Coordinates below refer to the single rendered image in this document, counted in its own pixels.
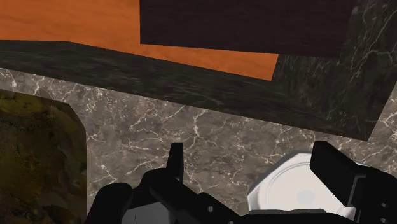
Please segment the white plate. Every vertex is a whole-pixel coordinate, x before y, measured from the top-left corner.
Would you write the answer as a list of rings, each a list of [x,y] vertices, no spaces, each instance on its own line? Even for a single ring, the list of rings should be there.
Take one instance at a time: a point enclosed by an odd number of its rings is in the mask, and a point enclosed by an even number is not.
[[[310,152],[292,151],[271,166],[247,194],[249,210],[324,209],[354,219],[355,208],[345,207],[310,169]]]

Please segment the olive mossy patterned block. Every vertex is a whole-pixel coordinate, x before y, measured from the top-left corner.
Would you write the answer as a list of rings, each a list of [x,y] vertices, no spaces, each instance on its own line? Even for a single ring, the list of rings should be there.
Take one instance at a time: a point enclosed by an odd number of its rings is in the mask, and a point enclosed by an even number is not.
[[[0,90],[0,224],[84,224],[85,138],[70,105]]]

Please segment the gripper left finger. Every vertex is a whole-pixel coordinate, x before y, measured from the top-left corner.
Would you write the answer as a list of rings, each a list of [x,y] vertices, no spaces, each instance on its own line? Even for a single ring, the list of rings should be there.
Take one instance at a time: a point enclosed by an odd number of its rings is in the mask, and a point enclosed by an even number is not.
[[[111,183],[96,194],[85,224],[122,224],[130,209],[160,203],[171,224],[239,224],[240,216],[207,193],[183,184],[183,143],[172,143],[165,168],[150,170],[140,184]]]

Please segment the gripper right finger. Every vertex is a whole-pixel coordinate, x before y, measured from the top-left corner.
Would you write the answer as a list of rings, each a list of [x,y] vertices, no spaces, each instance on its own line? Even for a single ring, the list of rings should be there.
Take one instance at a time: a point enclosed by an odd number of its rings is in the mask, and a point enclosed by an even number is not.
[[[313,144],[311,171],[345,206],[357,224],[397,224],[397,178],[359,165],[326,141]]]

